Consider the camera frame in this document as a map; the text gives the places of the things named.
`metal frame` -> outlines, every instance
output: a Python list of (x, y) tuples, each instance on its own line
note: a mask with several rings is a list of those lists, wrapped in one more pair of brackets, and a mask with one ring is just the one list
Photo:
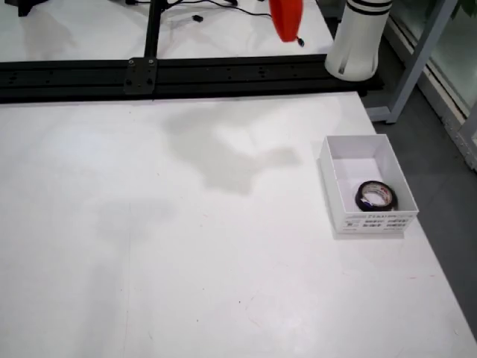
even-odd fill
[(158, 60), (167, 0), (151, 0), (144, 57), (129, 60), (0, 63), (0, 103), (355, 92), (382, 88), (377, 76), (352, 83), (325, 69), (326, 55)]
[(409, 100), (412, 90), (431, 57), (432, 50), (437, 44), (458, 0), (440, 0), (437, 3), (424, 32), (417, 43), (411, 59), (405, 64), (405, 71), (399, 81), (394, 94), (391, 96), (388, 108), (390, 115), (387, 123), (395, 123), (399, 118), (405, 104)]
[(477, 170), (477, 103), (458, 132), (460, 150), (470, 168)]

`black electrical tape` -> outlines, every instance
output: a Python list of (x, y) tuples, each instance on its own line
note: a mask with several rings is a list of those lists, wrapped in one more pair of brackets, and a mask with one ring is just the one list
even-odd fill
[[(366, 199), (366, 194), (369, 192), (379, 195), (385, 204), (371, 203)], [(359, 186), (355, 202), (361, 211), (391, 211), (397, 207), (396, 193), (388, 185), (375, 180), (365, 181)]]

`white cardboard box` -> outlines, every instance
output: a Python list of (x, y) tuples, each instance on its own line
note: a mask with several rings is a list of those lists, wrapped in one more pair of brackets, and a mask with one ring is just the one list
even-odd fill
[[(320, 153), (320, 167), (337, 233), (402, 233), (419, 213), (384, 134), (327, 136)], [(396, 210), (360, 211), (355, 196), (359, 186), (368, 180), (381, 181), (394, 190)]]

